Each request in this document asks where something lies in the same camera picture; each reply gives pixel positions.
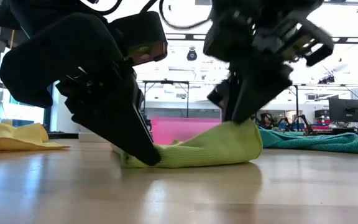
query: lime green towel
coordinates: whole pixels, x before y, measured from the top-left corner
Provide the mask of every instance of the lime green towel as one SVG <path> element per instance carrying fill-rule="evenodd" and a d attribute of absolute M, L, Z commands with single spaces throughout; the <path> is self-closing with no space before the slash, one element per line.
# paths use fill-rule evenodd
<path fill-rule="evenodd" d="M 185 142 L 156 147 L 162 159 L 154 167 L 217 166 L 258 158 L 262 152 L 262 140 L 258 127 L 252 121 L 241 125 L 225 122 Z M 121 154 L 121 162 L 126 168 L 148 167 L 128 154 Z"/>

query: wooden floor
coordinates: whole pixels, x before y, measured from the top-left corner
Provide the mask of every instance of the wooden floor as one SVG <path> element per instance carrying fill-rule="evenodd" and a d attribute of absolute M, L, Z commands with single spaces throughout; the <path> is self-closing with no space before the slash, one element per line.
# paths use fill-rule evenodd
<path fill-rule="evenodd" d="M 253 163 L 120 168 L 108 144 L 0 153 L 0 224 L 358 223 L 358 155 L 265 150 Z"/>

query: blue towel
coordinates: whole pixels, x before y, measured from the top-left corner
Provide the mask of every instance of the blue towel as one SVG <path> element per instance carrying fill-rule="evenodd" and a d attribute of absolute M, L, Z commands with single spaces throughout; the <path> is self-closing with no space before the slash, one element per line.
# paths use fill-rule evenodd
<path fill-rule="evenodd" d="M 334 136 L 295 136 L 266 129 L 259 131 L 264 148 L 358 153 L 358 135 L 354 133 Z"/>

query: pink wall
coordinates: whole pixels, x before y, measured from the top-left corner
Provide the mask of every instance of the pink wall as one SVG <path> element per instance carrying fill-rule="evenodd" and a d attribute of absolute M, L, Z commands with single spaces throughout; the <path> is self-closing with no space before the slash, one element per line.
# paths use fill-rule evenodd
<path fill-rule="evenodd" d="M 216 118 L 152 118 L 154 143 L 172 144 L 186 141 L 221 123 Z"/>

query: computer monitor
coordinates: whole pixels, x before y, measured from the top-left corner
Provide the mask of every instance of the computer monitor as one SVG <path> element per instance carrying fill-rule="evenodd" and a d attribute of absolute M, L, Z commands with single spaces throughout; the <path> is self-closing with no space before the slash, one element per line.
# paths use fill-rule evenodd
<path fill-rule="evenodd" d="M 329 99 L 329 119 L 358 123 L 358 100 Z"/>

